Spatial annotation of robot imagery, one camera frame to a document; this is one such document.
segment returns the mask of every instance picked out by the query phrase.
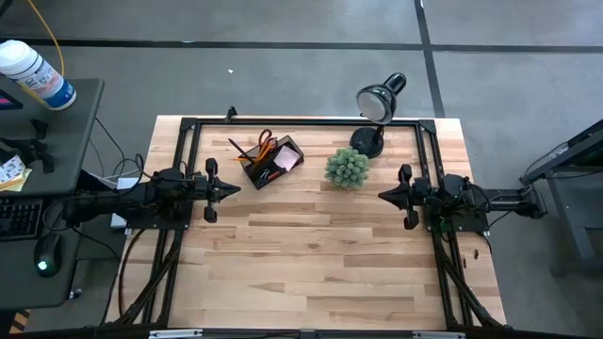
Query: concrete floor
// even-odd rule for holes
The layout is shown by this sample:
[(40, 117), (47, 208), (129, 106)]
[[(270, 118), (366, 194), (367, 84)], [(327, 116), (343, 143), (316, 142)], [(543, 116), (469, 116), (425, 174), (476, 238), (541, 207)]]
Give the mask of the concrete floor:
[[(423, 5), (432, 43), (603, 44), (598, 0)], [(421, 42), (413, 0), (46, 0), (39, 6), (64, 39)], [(0, 18), (0, 32), (46, 36), (23, 1)], [(58, 65), (54, 48), (37, 49)], [(146, 154), (158, 114), (223, 114), (235, 105), (243, 114), (356, 116), (356, 90), (393, 71), (408, 77), (398, 116), (434, 116), (420, 51), (65, 47), (63, 55), (67, 77), (105, 79), (99, 118), (129, 156)], [(517, 177), (532, 159), (603, 118), (603, 54), (434, 53), (434, 62), (446, 116), (462, 120), (482, 186), (519, 187)], [(95, 130), (93, 140), (106, 170), (112, 169), (119, 154), (102, 131)], [(99, 173), (91, 150), (85, 165)], [(572, 255), (554, 211), (539, 221), (509, 216), (492, 234), (510, 325), (603, 335), (600, 278), (556, 279), (548, 271)], [(61, 308), (35, 311), (28, 329), (98, 324), (114, 273), (108, 263), (88, 263), (77, 284), (92, 292)]]

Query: pen holder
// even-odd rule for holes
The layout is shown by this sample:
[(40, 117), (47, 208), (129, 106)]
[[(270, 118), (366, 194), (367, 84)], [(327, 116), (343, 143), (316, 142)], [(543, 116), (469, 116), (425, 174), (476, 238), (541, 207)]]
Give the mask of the pen holder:
[[(276, 148), (272, 152), (270, 152), (264, 159), (262, 159), (257, 165), (250, 161), (241, 161), (241, 167), (245, 171), (245, 174), (247, 174), (249, 180), (252, 181), (252, 184), (255, 189), (260, 189), (270, 184), (271, 182), (275, 181), (286, 173), (286, 169), (279, 167), (274, 162), (274, 158), (276, 158), (276, 155), (278, 155), (283, 146), (288, 147), (289, 149), (300, 155), (300, 158), (295, 163), (295, 165), (293, 165), (292, 169), (295, 169), (297, 166), (303, 163), (302, 150), (300, 150), (298, 145), (295, 144), (295, 142), (290, 136), (280, 138), (277, 141)], [(255, 146), (254, 148), (247, 151), (247, 155), (250, 157), (256, 157), (259, 150), (260, 146)], [(260, 177), (266, 170), (269, 171), (267, 178), (261, 179)]]

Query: potted plant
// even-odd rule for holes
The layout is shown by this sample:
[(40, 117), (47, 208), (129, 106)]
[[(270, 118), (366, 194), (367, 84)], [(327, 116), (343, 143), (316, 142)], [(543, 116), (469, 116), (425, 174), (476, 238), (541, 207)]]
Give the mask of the potted plant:
[(327, 161), (325, 177), (332, 185), (360, 189), (368, 178), (368, 157), (352, 147), (337, 150)]

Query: plastic bottle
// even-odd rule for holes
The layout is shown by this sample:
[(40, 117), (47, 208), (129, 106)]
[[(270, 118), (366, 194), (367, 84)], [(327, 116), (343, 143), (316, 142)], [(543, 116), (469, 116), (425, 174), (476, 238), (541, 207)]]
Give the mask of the plastic bottle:
[(48, 109), (65, 109), (75, 101), (73, 86), (22, 41), (8, 40), (0, 44), (0, 73)]

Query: wooden table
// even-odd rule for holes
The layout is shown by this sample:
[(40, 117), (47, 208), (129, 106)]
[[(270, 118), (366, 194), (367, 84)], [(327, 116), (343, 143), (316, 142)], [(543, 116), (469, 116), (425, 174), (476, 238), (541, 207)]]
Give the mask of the wooden table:
[[(182, 118), (157, 117), (147, 171), (171, 166)], [(470, 177), (460, 121), (435, 121), (445, 172)], [(348, 146), (355, 127), (272, 126), (275, 136), (293, 137), (305, 162), (257, 191), (231, 160), (237, 151), (227, 138), (251, 148), (263, 128), (203, 127), (196, 170), (203, 170), (207, 157), (215, 157), (221, 180), (242, 190), (217, 205), (215, 224), (203, 220), (205, 203), (195, 203), (180, 256), (170, 326), (443, 329), (431, 236), (423, 225), (404, 230), (405, 212), (377, 197), (398, 185), (401, 164), (411, 164), (414, 173), (420, 173), (412, 129), (385, 129), (382, 155), (370, 160), (365, 186), (351, 192), (330, 186), (324, 168), (337, 148)], [(149, 279), (156, 237), (157, 232), (146, 232), (132, 250), (124, 274), (126, 307)], [(504, 323), (487, 245), (476, 234), (459, 234), (459, 247), (468, 285)], [(477, 260), (474, 250), (480, 254)], [(461, 319), (458, 294), (454, 288), (451, 293)], [(158, 310), (161, 293), (156, 300)], [(116, 317), (114, 291), (107, 320)]]

